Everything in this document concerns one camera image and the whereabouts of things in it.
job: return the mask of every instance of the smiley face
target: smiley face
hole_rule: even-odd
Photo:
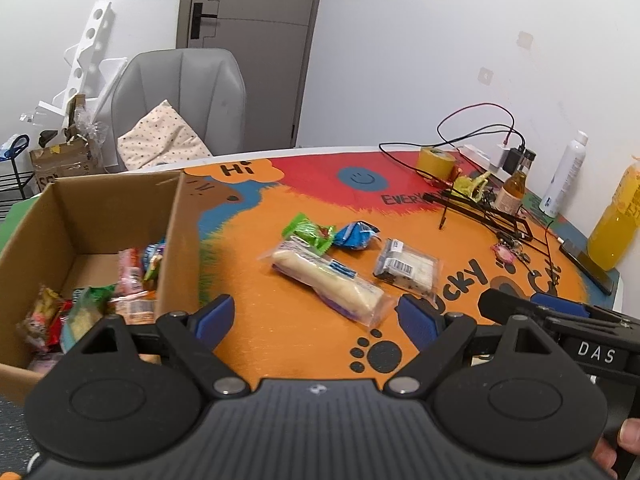
[[[338,172],[338,179],[343,184],[359,191],[382,191],[388,187],[385,177],[375,171],[357,166],[342,168]]]

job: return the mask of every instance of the gray carpet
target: gray carpet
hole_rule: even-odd
[[[0,396],[0,474],[6,471],[24,473],[36,451],[22,410]]]

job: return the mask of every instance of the power adapter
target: power adapter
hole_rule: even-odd
[[[509,149],[504,144],[496,144],[489,149],[489,164],[501,168],[507,158]]]
[[[514,174],[518,169],[518,164],[521,158],[522,152],[518,148],[511,148],[509,150],[509,153],[507,154],[507,157],[504,159],[502,169],[510,175]]]

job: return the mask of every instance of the blue snack packet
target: blue snack packet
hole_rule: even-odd
[[[379,232],[380,229],[365,221],[351,222],[335,235],[334,245],[357,251],[366,249],[369,241],[373,237],[377,238]]]
[[[151,258],[158,252],[159,250],[164,250],[164,237],[155,244],[149,244],[145,247],[145,251],[142,253],[142,267],[145,272],[148,271],[149,263],[151,263]]]

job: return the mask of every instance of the plastic-wrapped snack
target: plastic-wrapped snack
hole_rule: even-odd
[[[66,319],[69,317],[69,311],[73,307],[73,301],[65,300],[64,304],[53,318],[51,326],[49,327],[49,336],[47,339],[47,349],[51,350],[53,347],[60,344],[60,335],[62,334],[62,327],[66,323]]]
[[[104,304],[100,297],[92,294],[92,288],[82,290],[74,300],[74,306],[69,311],[66,323],[62,327],[60,347],[66,354],[82,336],[91,330],[91,327],[102,319]]]
[[[109,302],[110,310],[124,318],[128,325],[146,325],[155,321],[156,293],[145,290],[130,296],[113,298]]]
[[[82,296],[85,291],[88,290],[88,294],[91,297],[91,300],[95,303],[95,306],[98,308],[101,314],[111,314],[108,312],[107,304],[109,300],[113,296],[116,289],[116,285],[107,285],[107,286],[89,286],[85,288],[76,288],[74,293],[71,296],[73,304],[75,305],[80,296]]]
[[[164,255],[164,242],[156,244],[153,254],[148,258],[146,257],[146,250],[145,256],[143,257],[145,277],[142,281],[142,285],[145,290],[156,290],[156,288],[158,288],[158,277],[160,275],[160,263],[162,262],[162,256]]]
[[[441,268],[437,258],[412,249],[400,240],[388,239],[373,275],[422,298],[433,298]]]
[[[37,374],[47,374],[59,361],[64,354],[62,352],[37,353],[34,355],[31,363],[27,366],[27,370],[36,372]]]
[[[49,327],[63,304],[64,300],[53,290],[44,285],[40,286],[31,312],[18,326],[28,343],[40,350],[46,350]]]
[[[145,247],[145,250],[142,253],[142,268],[145,272],[148,271],[149,263],[151,263],[151,258],[158,252],[158,250],[164,251],[165,241],[164,238],[155,244],[149,244]]]
[[[335,235],[334,245],[361,251],[367,248],[372,238],[378,238],[379,232],[375,225],[363,220],[351,222]]]
[[[304,240],[292,237],[271,253],[276,270],[313,287],[332,309],[373,328],[395,307],[396,300],[336,260],[316,255]]]
[[[296,217],[282,230],[282,237],[297,236],[304,240],[316,254],[324,254],[335,238],[335,225],[321,226],[313,223],[304,213]]]
[[[118,283],[116,294],[128,296],[145,290],[142,286],[142,259],[137,248],[125,249],[118,253]]]

